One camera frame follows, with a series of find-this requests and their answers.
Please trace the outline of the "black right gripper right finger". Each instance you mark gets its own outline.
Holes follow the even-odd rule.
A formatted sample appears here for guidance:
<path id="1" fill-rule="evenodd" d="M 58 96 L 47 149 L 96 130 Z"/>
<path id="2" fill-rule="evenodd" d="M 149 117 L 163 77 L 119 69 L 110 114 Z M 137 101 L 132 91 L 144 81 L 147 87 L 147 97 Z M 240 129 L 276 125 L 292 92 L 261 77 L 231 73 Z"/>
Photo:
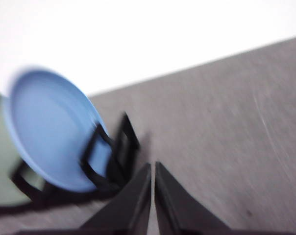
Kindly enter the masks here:
<path id="1" fill-rule="evenodd" d="M 155 164 L 154 200 L 162 235 L 207 235 L 227 225 L 193 198 L 161 162 Z"/>

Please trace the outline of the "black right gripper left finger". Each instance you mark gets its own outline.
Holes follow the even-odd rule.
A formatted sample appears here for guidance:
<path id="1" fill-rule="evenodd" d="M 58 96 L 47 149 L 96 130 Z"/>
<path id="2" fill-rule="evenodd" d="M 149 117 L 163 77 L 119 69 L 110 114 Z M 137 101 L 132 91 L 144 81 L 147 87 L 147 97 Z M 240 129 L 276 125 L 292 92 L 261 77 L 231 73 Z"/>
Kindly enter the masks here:
<path id="1" fill-rule="evenodd" d="M 105 207 L 81 227 L 82 235 L 146 235 L 151 207 L 151 164 L 146 163 Z"/>

